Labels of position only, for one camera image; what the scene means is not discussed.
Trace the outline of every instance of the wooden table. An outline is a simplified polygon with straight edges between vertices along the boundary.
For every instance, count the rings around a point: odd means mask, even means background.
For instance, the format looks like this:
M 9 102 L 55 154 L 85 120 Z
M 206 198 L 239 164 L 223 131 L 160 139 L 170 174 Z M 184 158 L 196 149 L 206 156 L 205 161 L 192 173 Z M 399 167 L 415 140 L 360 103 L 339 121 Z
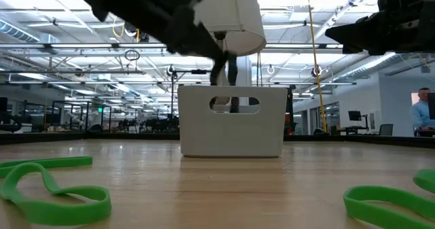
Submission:
M 109 219 L 79 228 L 372 228 L 346 216 L 347 188 L 393 186 L 434 196 L 413 184 L 419 169 L 434 168 L 435 149 L 362 143 L 289 142 L 277 159 L 183 158 L 176 141 L 87 140 L 0 146 L 0 161 L 93 156 L 88 167 L 51 169 L 60 186 L 109 189 Z M 39 175 L 20 190 L 52 198 Z M 0 201 L 0 228 L 29 225 Z

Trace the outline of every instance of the person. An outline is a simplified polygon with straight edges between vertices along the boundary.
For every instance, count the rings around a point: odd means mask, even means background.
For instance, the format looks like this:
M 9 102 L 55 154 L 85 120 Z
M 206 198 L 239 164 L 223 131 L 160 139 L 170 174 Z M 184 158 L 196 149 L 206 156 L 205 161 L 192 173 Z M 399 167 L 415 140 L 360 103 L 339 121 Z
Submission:
M 415 130 L 434 130 L 435 120 L 431 120 L 429 117 L 429 105 L 428 105 L 428 94 L 430 93 L 429 88 L 421 88 L 419 90 L 418 103 L 415 103 L 410 108 L 411 117 L 413 119 L 413 124 Z

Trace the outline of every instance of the white cylindrical robot part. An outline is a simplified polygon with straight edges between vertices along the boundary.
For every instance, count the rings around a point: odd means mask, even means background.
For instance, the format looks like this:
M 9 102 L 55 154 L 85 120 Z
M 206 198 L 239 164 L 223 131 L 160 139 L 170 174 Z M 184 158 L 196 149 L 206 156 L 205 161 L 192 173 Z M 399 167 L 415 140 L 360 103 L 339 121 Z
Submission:
M 227 32 L 223 49 L 237 56 L 260 52 L 266 46 L 257 0 L 202 0 L 195 11 L 196 19 L 212 36 Z

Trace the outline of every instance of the green elastic band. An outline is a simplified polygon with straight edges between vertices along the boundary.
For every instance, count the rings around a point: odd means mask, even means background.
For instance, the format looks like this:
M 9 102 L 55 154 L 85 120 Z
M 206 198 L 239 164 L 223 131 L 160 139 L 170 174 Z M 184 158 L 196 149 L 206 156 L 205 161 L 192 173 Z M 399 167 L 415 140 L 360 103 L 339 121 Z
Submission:
M 110 215 L 111 203 L 109 191 L 97 186 L 77 186 L 60 188 L 53 176 L 45 168 L 83 166 L 92 164 L 92 157 L 53 158 L 45 160 L 26 160 L 4 162 L 0 164 L 0 178 L 4 178 L 0 187 L 0 198 L 10 200 L 30 223 L 50 226 L 76 226 L 90 224 Z M 76 194 L 96 200 L 82 205 L 66 205 L 25 198 L 18 190 L 18 181 L 24 175 L 40 172 L 43 183 L 53 195 Z
M 424 190 L 435 192 L 435 170 L 420 170 L 414 177 L 414 182 Z M 410 192 L 382 186 L 357 186 L 350 188 L 343 199 L 348 216 L 381 228 L 435 228 L 434 225 L 415 217 L 368 202 L 369 200 L 391 202 L 428 219 L 435 219 L 435 201 Z

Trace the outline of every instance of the computer monitor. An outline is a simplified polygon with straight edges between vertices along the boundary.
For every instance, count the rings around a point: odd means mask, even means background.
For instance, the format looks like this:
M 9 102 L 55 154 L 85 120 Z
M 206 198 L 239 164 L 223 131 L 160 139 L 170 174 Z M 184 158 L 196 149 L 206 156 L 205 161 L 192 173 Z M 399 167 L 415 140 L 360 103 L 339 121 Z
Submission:
M 0 112 L 7 112 L 7 97 L 0 97 Z
M 349 111 L 349 120 L 350 121 L 361 121 L 361 112 L 360 111 Z
M 435 93 L 428 94 L 429 119 L 435 120 Z

